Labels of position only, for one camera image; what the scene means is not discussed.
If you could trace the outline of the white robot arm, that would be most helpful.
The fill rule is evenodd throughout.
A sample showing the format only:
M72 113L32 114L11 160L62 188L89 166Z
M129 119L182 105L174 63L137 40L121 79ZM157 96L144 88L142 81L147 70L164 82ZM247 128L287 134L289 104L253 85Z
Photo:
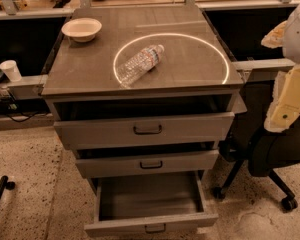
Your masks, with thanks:
M287 73L275 78L273 101L264 128L269 132L288 129L300 116L300 4L286 21L272 29L261 41L268 48L282 48L283 56L295 63Z

